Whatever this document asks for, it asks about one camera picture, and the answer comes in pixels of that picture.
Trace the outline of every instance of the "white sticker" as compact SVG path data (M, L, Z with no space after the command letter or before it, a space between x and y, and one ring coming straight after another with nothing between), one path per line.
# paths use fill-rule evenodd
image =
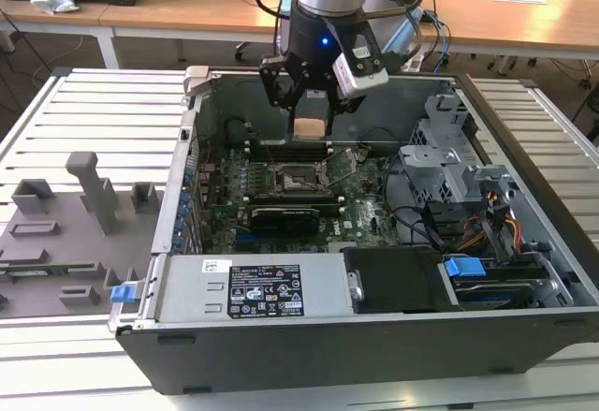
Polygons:
M354 48L354 55L356 58L368 58L371 56L371 52L368 50L366 46L362 46L361 48Z
M308 90L306 91L306 97L309 99L324 99L327 96L327 93L319 90Z
M49 275L46 271L20 271L11 272L11 277L38 277Z
M202 273L228 273L232 264L232 259L205 259Z

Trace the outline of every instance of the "side panel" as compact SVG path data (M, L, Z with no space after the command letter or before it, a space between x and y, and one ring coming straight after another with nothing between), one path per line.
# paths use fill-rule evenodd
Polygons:
M191 392L307 388L520 374L585 339L599 315L130 331L117 341L153 387Z

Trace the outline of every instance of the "warning symbol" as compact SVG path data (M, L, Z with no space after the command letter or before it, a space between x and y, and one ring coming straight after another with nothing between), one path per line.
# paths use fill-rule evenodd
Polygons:
M243 287L234 287L231 289L231 299L243 300L245 298L245 289Z

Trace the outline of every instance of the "white slatted platform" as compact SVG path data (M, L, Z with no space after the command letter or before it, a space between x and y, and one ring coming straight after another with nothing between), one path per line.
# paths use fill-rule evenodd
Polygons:
M183 93L141 92L158 84L166 91L166 85L182 80L179 71L79 69L49 81L0 144L0 202L5 203L0 222L9 219L10 195L21 175L50 176L55 191L79 190L62 168L74 150L97 151L99 171L112 178L115 189L141 179L164 184ZM589 156L580 135L538 92L514 81L478 84L581 225L599 236L597 157ZM488 141L483 146L497 156ZM86 316L70 325L2 328L0 409L388 411L445 410L447 404L470 402L475 409L498 411L599 409L597 344L568 347L524 375L164 397L152 390L104 322L105 316Z
M599 154L537 89L518 81L476 82L570 213L599 246ZM478 135L491 160L500 162L487 136Z
M80 191L65 170L73 151L95 151L98 174L117 190L133 182L164 187L186 106L181 71L75 69L52 78L7 137L0 161L0 226L15 206L21 179L44 178L56 192Z

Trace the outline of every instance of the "floor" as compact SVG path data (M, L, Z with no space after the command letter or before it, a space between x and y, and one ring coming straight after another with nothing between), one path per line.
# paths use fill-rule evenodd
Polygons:
M66 53L72 52L51 64L52 66L73 67L104 67L100 50L95 38L71 35L28 34L27 39L36 48L46 61ZM35 96L41 81L48 77L48 71L42 67L37 72L35 81L31 74L40 68L40 62L22 38L16 38L16 50L6 57L0 56L0 82L4 78L5 84L0 84L0 137L6 135L18 119L21 110L29 104ZM208 64L211 66L234 66L235 44L230 42L185 41L184 53L186 62L179 62L176 56L175 44L172 40L151 38L117 38L117 48L126 68L145 69L184 69L187 65ZM270 54L271 47L266 44L250 45L244 56L243 65L256 66L262 55ZM494 71L487 70L491 56L479 55L472 60L470 55L452 55L450 63L443 70L447 72L467 72L476 78L501 77ZM13 66L10 69L7 61ZM562 73L549 60L538 60L535 67L527 66L526 59L518 60L513 70L505 76L511 79L532 79L543 92L562 110L568 117L572 117L588 91L578 86L577 79L584 77L580 69L581 64L576 61L562 61L574 69L561 66L566 74ZM431 70L436 63L436 55L423 66L423 70ZM599 79L599 64L593 68L593 84ZM598 118L586 108L577 118L577 126L583 132L588 132L594 119Z

